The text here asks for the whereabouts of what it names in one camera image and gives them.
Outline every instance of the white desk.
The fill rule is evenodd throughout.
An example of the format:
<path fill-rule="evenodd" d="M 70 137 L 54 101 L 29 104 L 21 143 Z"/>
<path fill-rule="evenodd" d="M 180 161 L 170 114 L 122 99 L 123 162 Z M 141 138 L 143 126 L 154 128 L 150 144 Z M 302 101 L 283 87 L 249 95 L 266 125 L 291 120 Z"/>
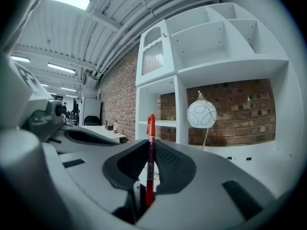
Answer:
<path fill-rule="evenodd" d="M 119 143 L 120 138 L 126 137 L 125 135 L 120 134 L 120 133 L 114 134 L 113 130 L 106 130 L 104 125 L 102 126 L 83 125 L 81 127 L 89 129 L 99 135 L 108 137 L 114 141 L 117 141 L 118 143 Z"/>

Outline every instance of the brick wall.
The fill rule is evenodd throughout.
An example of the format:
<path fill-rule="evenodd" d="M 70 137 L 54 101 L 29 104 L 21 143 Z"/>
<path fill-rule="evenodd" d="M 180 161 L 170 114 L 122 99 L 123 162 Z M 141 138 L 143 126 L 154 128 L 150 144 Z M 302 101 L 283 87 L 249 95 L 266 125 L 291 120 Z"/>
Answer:
<path fill-rule="evenodd" d="M 217 121 L 209 129 L 207 146 L 234 146 L 274 140 L 275 103 L 269 80 L 248 80 L 207 85 L 187 90 L 191 105 L 198 90 L 217 110 Z M 158 98 L 157 119 L 175 120 L 175 94 Z M 206 129 L 189 128 L 189 144 L 202 145 Z M 161 139 L 176 141 L 175 128 L 158 128 Z"/>
<path fill-rule="evenodd" d="M 99 89 L 103 103 L 102 122 L 118 121 L 118 131 L 128 139 L 135 137 L 136 67 L 139 45 L 136 45 L 102 80 Z"/>

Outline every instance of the white spherical lamp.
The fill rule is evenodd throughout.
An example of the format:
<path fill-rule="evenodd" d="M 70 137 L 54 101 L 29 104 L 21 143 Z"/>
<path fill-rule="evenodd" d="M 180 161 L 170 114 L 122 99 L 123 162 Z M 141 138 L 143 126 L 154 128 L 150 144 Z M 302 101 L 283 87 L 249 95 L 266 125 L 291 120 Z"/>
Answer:
<path fill-rule="evenodd" d="M 203 143 L 202 148 L 204 148 L 207 135 L 208 128 L 211 128 L 216 121 L 216 109 L 214 105 L 207 101 L 200 91 L 198 91 L 199 96 L 195 102 L 193 102 L 188 108 L 188 121 L 190 125 L 194 128 L 206 128 L 207 133 Z"/>

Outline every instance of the pipe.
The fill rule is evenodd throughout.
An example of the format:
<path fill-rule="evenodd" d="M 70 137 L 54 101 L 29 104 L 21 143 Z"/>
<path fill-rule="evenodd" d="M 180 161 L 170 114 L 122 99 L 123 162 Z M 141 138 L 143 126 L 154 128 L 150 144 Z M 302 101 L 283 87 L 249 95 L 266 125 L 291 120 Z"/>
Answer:
<path fill-rule="evenodd" d="M 131 18 L 117 31 L 116 35 L 113 37 L 112 41 L 107 45 L 107 48 L 104 50 L 104 53 L 102 54 L 101 58 L 98 61 L 97 67 L 95 68 L 95 71 L 98 71 L 100 65 L 102 64 L 103 60 L 105 59 L 106 55 L 109 53 L 109 51 L 112 49 L 112 47 L 115 45 L 115 43 L 121 38 L 122 34 L 131 26 L 134 24 L 135 21 L 138 21 L 138 19 L 145 13 L 148 12 L 148 9 L 151 7 L 154 7 L 158 5 L 159 3 L 162 3 L 163 0 L 152 0 L 150 1 L 147 6 L 141 7 L 140 10 L 138 10 L 135 14 L 131 16 Z"/>
<path fill-rule="evenodd" d="M 99 78 L 105 71 L 106 71 L 106 68 L 108 68 L 108 71 L 110 71 L 113 66 L 116 64 L 116 61 L 114 61 L 114 59 L 116 59 L 121 53 L 122 51 L 128 46 L 130 45 L 132 42 L 134 42 L 142 33 L 144 33 L 146 30 L 148 30 L 149 28 L 151 28 L 152 26 L 154 26 L 155 24 L 157 24 L 159 21 L 163 20 L 164 18 L 168 18 L 169 16 L 171 15 L 174 15 L 176 14 L 177 12 L 181 11 L 181 10 L 184 10 L 184 9 L 187 9 L 187 8 L 190 8 L 190 7 L 193 7 L 193 6 L 196 6 L 196 5 L 199 5 L 199 4 L 204 4 L 204 3 L 207 3 L 207 2 L 210 2 L 210 1 L 215 1 L 215 0 L 201 0 L 201 1 L 197 1 L 197 2 L 194 2 L 194 3 L 189 3 L 183 7 L 180 7 L 174 11 L 171 11 L 169 12 L 168 14 L 162 16 L 162 17 L 159 17 L 156 21 L 154 21 L 153 23 L 151 23 L 149 26 L 147 26 L 146 28 L 144 28 L 142 31 L 140 31 L 139 33 L 137 33 L 129 42 L 127 42 L 124 47 L 117 52 L 117 54 L 111 59 L 110 62 L 108 62 L 107 66 L 103 69 L 102 72 L 99 72 L 98 75 L 97 75 L 97 78 Z M 133 43 L 132 46 L 130 46 L 128 48 L 128 51 L 133 48 L 138 42 L 139 42 L 140 39 L 137 40 L 137 42 Z"/>
<path fill-rule="evenodd" d="M 125 43 L 125 41 L 131 36 L 133 35 L 135 32 L 137 32 L 147 21 L 149 21 L 150 19 L 154 18 L 154 14 L 160 14 L 163 11 L 172 8 L 173 6 L 178 5 L 179 3 L 183 2 L 183 1 L 187 1 L 187 0 L 173 0 L 170 1 L 169 3 L 161 6 L 160 8 L 156 9 L 153 11 L 153 13 L 148 14 L 145 18 L 143 18 L 141 21 L 139 21 L 136 25 L 134 25 L 133 29 L 129 31 L 129 33 L 127 33 L 119 42 L 119 46 L 123 45 Z M 108 57 L 106 58 L 104 64 L 102 65 L 101 69 L 99 72 L 102 72 L 102 70 L 104 69 L 104 67 L 106 66 L 106 64 L 109 62 L 109 60 L 114 56 L 114 54 L 116 53 L 116 50 L 118 50 L 118 47 L 113 49 L 111 51 L 111 53 L 108 54 Z"/>

